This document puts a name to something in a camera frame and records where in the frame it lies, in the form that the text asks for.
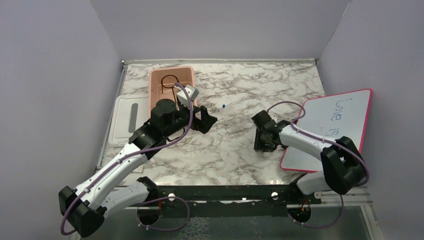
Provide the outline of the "black metal ring stand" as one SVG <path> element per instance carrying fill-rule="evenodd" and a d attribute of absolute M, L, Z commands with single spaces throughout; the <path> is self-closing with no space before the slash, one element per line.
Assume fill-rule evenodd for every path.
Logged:
<path fill-rule="evenodd" d="M 167 74 L 160 80 L 160 93 L 165 94 L 168 97 L 172 96 L 174 101 L 177 101 L 175 83 L 180 83 L 177 76 L 173 74 Z"/>

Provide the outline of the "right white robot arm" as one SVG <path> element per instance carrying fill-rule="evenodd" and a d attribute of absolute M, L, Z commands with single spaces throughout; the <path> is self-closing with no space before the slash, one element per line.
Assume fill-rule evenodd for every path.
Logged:
<path fill-rule="evenodd" d="M 321 191 L 344 195 L 369 180 L 366 164 L 350 138 L 324 138 L 298 128 L 294 121 L 275 122 L 265 110 L 251 119 L 256 127 L 255 151 L 273 152 L 278 146 L 292 147 L 321 162 L 321 171 L 305 174 L 290 183 L 288 196 L 292 202 L 300 204 L 310 194 Z"/>

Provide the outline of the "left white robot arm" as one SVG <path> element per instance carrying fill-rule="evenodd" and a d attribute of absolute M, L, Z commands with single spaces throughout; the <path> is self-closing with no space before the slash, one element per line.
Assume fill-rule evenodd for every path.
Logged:
<path fill-rule="evenodd" d="M 171 99 L 159 100 L 150 112 L 150 119 L 138 128 L 121 151 L 85 182 L 71 188 L 65 186 L 58 194 L 62 235 L 68 235 L 65 224 L 83 238 L 92 235 L 106 218 L 131 205 L 152 205 L 157 200 L 156 185 L 148 178 L 120 190 L 115 187 L 161 149 L 176 144 L 183 137 L 167 142 L 169 136 L 183 129 L 206 134 L 217 122 L 205 106 L 184 106 Z"/>

